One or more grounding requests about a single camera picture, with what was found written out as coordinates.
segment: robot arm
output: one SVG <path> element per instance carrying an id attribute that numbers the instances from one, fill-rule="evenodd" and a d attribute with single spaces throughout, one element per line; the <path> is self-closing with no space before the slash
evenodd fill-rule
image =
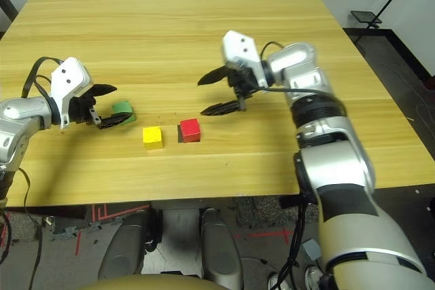
<path id="1" fill-rule="evenodd" d="M 6 206 L 7 191 L 29 140 L 36 132 L 49 129 L 52 124 L 66 128 L 70 122 L 86 122 L 104 129 L 131 116 L 131 113 L 117 113 L 104 119 L 99 117 L 93 107 L 96 103 L 94 96 L 113 92 L 116 88 L 105 84 L 93 85 L 85 66 L 72 57 L 63 62 L 58 60 L 60 65 L 52 72 L 50 96 L 35 83 L 42 96 L 27 98 L 35 82 L 35 67 L 45 59 L 48 58 L 43 57 L 35 63 L 21 98 L 0 102 L 0 210 Z"/>
<path id="2" fill-rule="evenodd" d="M 344 105 L 317 67 L 314 48 L 295 43 L 260 60 L 252 38 L 229 31 L 223 53 L 225 66 L 198 84 L 227 77 L 237 100 L 202 114 L 245 110 L 245 99 L 254 92 L 284 86 L 281 91 L 297 128 L 294 163 L 300 190 L 319 205 L 322 261 L 328 274 L 324 289 L 435 289 L 403 231 L 374 202 L 372 162 Z"/>

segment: wooden table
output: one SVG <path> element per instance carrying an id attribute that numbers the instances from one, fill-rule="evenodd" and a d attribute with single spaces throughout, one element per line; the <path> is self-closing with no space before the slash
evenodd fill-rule
<path id="1" fill-rule="evenodd" d="M 245 113 L 199 115 L 234 98 L 224 81 L 196 86 L 222 64 L 229 29 L 254 37 L 258 47 L 275 40 L 317 48 L 375 164 L 377 187 L 434 181 L 429 153 L 320 0 L 30 0 L 0 41 L 2 98 L 20 96 L 38 57 L 74 56 L 95 83 L 118 87 L 99 99 L 99 113 L 129 100 L 137 122 L 103 131 L 54 126 L 35 135 L 22 163 L 32 179 L 29 204 L 297 192 L 295 127 L 282 94 L 256 94 Z M 177 124 L 192 117 L 203 139 L 179 144 Z M 155 125 L 164 149 L 146 151 L 142 128 Z M 22 205 L 25 189 L 17 173 L 9 205 Z"/>

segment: white shoe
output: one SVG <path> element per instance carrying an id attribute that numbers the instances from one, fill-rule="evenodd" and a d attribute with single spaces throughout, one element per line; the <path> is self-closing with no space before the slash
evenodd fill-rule
<path id="1" fill-rule="evenodd" d="M 271 290 L 274 285 L 278 282 L 278 273 L 274 273 L 269 277 L 267 281 L 267 290 Z M 287 281 L 281 282 L 281 290 L 292 290 L 292 287 L 288 285 Z"/>
<path id="2" fill-rule="evenodd" d="M 319 290 L 319 281 L 324 273 L 317 266 L 309 266 L 305 270 L 305 287 L 307 290 Z"/>

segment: green block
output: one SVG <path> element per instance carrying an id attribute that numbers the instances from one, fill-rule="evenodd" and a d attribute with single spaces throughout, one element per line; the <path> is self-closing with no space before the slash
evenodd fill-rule
<path id="1" fill-rule="evenodd" d="M 114 110 L 114 113 L 119 113 L 119 112 L 131 112 L 132 113 L 131 117 L 129 117 L 125 122 L 122 122 L 120 125 L 127 125 L 131 122 L 136 121 L 136 115 L 133 112 L 133 108 L 131 107 L 131 104 L 128 101 L 121 101 L 121 102 L 115 103 L 114 105 L 112 105 L 112 109 Z"/>

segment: red cube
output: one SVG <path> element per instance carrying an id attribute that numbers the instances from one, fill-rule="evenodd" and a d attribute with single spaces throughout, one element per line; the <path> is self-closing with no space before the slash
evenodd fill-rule
<path id="1" fill-rule="evenodd" d="M 183 120 L 179 123 L 183 143 L 199 142 L 201 140 L 201 130 L 197 119 Z"/>

